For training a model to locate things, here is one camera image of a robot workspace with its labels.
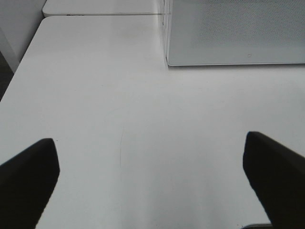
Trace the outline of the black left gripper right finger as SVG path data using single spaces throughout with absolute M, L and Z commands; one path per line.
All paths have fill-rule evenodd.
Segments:
M 305 227 L 303 156 L 260 132 L 248 132 L 243 169 L 273 228 Z

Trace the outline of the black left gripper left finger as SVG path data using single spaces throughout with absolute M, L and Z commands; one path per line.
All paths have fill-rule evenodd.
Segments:
M 34 229 L 55 189 L 60 166 L 55 143 L 44 138 L 0 166 L 0 227 Z

